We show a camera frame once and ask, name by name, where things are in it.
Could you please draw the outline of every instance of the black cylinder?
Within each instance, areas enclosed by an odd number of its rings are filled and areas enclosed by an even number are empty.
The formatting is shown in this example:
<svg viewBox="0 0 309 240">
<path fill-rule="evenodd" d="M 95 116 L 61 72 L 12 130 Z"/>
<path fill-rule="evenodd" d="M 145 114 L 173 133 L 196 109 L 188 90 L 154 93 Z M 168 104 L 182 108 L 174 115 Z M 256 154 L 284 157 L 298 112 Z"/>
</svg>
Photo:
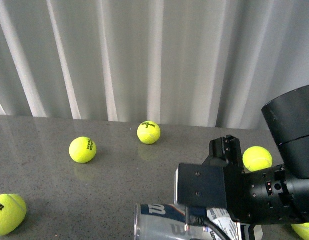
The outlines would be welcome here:
<svg viewBox="0 0 309 240">
<path fill-rule="evenodd" d="M 270 101 L 262 113 L 285 166 L 309 179 L 309 85 Z"/>
</svg>

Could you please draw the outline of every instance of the yellow tennis ball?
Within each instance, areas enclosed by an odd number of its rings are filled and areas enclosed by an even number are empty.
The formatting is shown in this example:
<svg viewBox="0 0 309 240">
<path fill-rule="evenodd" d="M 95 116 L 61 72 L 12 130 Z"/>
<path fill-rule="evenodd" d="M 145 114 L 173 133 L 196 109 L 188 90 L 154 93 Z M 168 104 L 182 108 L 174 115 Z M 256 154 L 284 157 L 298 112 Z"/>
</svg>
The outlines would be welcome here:
<svg viewBox="0 0 309 240">
<path fill-rule="evenodd" d="M 0 195 L 0 236 L 11 233 L 25 219 L 27 206 L 16 194 Z"/>
<path fill-rule="evenodd" d="M 304 240 L 309 240 L 309 223 L 292 224 L 293 230 Z"/>
<path fill-rule="evenodd" d="M 153 121 L 145 121 L 140 124 L 137 130 L 138 138 L 144 144 L 154 144 L 161 135 L 160 127 Z"/>
<path fill-rule="evenodd" d="M 90 162 L 97 153 L 97 146 L 89 137 L 81 136 L 72 141 L 69 147 L 70 157 L 77 163 Z"/>
<path fill-rule="evenodd" d="M 255 172 L 270 168 L 273 165 L 273 157 L 267 149 L 253 146 L 244 152 L 243 164 L 250 172 Z"/>
</svg>

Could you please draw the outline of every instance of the granite surface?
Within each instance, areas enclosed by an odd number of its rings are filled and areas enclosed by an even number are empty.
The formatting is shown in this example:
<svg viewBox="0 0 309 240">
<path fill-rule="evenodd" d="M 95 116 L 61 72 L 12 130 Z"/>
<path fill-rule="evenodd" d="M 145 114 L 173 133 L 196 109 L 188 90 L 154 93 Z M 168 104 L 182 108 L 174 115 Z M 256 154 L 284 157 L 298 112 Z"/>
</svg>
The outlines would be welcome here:
<svg viewBox="0 0 309 240">
<path fill-rule="evenodd" d="M 27 203 L 24 222 L 2 239 L 134 239 L 134 208 L 172 204 L 179 163 L 201 164 L 209 142 L 226 135 L 270 150 L 282 163 L 266 130 L 161 125 L 161 138 L 142 144 L 139 123 L 0 116 L 0 194 L 15 193 Z M 92 138 L 95 159 L 74 162 L 69 145 Z M 289 225 L 262 226 L 263 239 L 299 239 Z"/>
</svg>

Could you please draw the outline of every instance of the curtain fold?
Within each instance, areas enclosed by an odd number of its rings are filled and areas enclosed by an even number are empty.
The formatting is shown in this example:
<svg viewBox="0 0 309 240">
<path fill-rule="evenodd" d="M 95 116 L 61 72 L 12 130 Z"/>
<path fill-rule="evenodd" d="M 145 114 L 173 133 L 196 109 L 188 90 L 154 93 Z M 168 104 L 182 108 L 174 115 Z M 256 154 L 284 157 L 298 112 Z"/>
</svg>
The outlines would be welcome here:
<svg viewBox="0 0 309 240">
<path fill-rule="evenodd" d="M 0 0 L 0 115 L 266 129 L 306 85 L 307 0 Z"/>
</svg>

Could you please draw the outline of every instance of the can label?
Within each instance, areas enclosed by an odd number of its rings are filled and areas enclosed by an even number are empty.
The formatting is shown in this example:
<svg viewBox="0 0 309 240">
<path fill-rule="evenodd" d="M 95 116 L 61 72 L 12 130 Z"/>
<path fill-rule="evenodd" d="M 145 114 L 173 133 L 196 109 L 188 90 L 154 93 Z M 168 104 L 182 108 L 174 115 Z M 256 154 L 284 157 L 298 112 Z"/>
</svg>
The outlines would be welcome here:
<svg viewBox="0 0 309 240">
<path fill-rule="evenodd" d="M 227 210 L 212 208 L 207 216 L 217 224 L 232 240 L 239 237 L 240 224 L 231 220 Z M 219 240 L 220 238 L 206 227 L 190 226 L 185 230 L 185 212 L 174 205 L 136 205 L 135 240 Z"/>
</svg>

